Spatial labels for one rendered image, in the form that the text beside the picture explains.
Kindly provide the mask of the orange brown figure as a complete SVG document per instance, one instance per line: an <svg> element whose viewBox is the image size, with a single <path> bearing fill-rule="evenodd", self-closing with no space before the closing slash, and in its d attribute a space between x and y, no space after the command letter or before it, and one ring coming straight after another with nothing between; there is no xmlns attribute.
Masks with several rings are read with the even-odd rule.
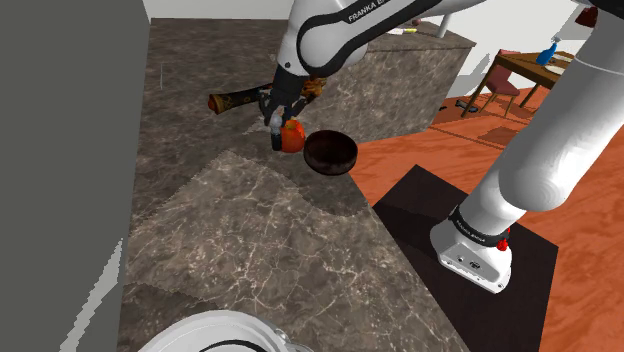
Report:
<svg viewBox="0 0 624 352"><path fill-rule="evenodd" d="M309 79L304 82L300 95L304 96L308 102L322 94L323 87L326 85L326 78Z"/></svg>

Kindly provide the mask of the orange round jar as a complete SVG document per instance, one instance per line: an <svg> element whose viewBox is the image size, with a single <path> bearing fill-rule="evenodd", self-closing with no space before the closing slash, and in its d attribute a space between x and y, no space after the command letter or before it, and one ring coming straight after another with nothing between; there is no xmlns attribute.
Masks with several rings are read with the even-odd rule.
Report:
<svg viewBox="0 0 624 352"><path fill-rule="evenodd" d="M305 144L305 131L303 125L296 119L289 119L281 127L276 122L269 124L271 146L274 151L285 153L297 153Z"/></svg>

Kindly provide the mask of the dark patterned bottle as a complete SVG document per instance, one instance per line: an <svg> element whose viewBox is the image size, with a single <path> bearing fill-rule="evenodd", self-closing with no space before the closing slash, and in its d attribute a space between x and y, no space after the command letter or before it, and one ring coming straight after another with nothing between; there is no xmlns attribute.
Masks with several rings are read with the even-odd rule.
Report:
<svg viewBox="0 0 624 352"><path fill-rule="evenodd" d="M208 107L215 114L221 114L230 109L257 102L261 93L263 91L270 90L271 88L272 84L268 83L242 91L210 94L208 98Z"/></svg>

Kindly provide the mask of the dark brown bowl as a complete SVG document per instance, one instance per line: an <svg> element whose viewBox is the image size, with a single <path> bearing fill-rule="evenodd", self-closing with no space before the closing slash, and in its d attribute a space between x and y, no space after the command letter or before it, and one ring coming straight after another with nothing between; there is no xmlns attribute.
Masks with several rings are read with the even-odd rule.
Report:
<svg viewBox="0 0 624 352"><path fill-rule="evenodd" d="M339 176L349 172L358 157L358 146L348 135L334 130L311 133L305 141L306 164L319 174Z"/></svg>

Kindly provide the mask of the marble kitchen island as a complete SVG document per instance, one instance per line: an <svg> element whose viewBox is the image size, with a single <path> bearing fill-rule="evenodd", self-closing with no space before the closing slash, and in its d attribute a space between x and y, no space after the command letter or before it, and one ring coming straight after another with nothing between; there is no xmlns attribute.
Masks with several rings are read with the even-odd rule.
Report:
<svg viewBox="0 0 624 352"><path fill-rule="evenodd" d="M423 22L414 33L384 34L358 63L327 79L297 117L305 131L340 131L357 143L426 130L475 42Z"/></svg>

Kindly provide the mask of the red chair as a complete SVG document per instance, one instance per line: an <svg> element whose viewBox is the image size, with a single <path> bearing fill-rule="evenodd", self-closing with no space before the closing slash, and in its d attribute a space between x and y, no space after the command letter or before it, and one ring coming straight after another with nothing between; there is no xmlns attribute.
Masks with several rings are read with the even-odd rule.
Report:
<svg viewBox="0 0 624 352"><path fill-rule="evenodd" d="M520 95L519 89L509 82L511 74L511 70L504 68L499 64L491 65L486 74L487 78L484 80L483 84L483 87L490 91L491 96L488 98L481 110L484 110L497 96L505 96L509 97L509 103L504 113L504 117L507 116L513 102Z"/></svg>

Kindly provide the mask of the brown wooden table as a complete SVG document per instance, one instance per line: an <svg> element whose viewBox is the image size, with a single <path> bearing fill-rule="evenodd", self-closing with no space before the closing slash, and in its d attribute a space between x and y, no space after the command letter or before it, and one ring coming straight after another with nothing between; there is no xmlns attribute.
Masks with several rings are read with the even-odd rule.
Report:
<svg viewBox="0 0 624 352"><path fill-rule="evenodd" d="M483 80L470 97L466 108L461 113L461 117L464 118L468 114L469 109L474 105L475 100L481 94L481 91L486 86L488 79L497 67L508 69L512 73L518 74L535 83L529 94L521 102L520 107L524 107L526 105L539 87L552 89L559 79L559 75L552 73L543 66L537 64L535 62L537 56L538 53L497 54Z"/></svg>

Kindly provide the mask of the grey tall cabinet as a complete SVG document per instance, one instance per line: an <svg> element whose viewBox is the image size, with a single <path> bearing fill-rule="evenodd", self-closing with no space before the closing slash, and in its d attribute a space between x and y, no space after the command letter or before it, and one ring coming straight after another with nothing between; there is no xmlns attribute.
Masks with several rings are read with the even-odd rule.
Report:
<svg viewBox="0 0 624 352"><path fill-rule="evenodd" d="M143 0L0 0L0 352L115 352Z"/></svg>

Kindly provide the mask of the dark robot stand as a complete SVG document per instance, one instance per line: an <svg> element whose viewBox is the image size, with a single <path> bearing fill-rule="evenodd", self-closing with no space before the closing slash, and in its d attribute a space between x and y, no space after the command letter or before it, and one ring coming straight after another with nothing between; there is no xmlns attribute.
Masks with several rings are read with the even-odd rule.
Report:
<svg viewBox="0 0 624 352"><path fill-rule="evenodd" d="M498 294L478 287L444 268L429 239L465 197L416 165L373 209L470 352L539 352L558 247L514 224L509 286Z"/></svg>

